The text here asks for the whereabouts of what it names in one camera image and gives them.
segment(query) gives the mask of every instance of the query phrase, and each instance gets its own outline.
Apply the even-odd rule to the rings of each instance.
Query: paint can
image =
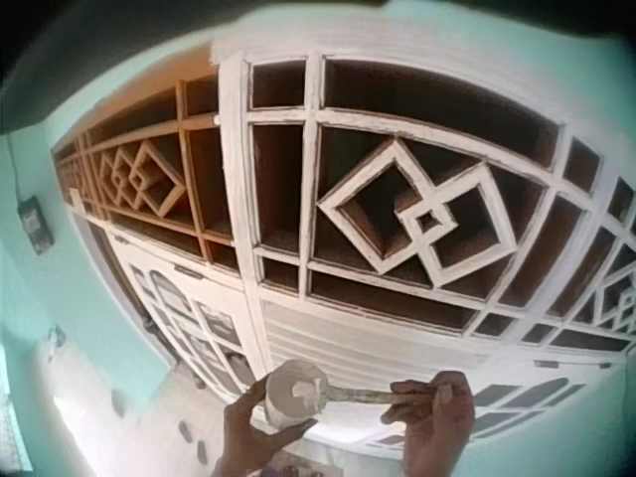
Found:
[[[317,366],[302,360],[285,362],[267,380],[267,422],[282,429],[310,419],[325,407],[327,388],[327,376]]]

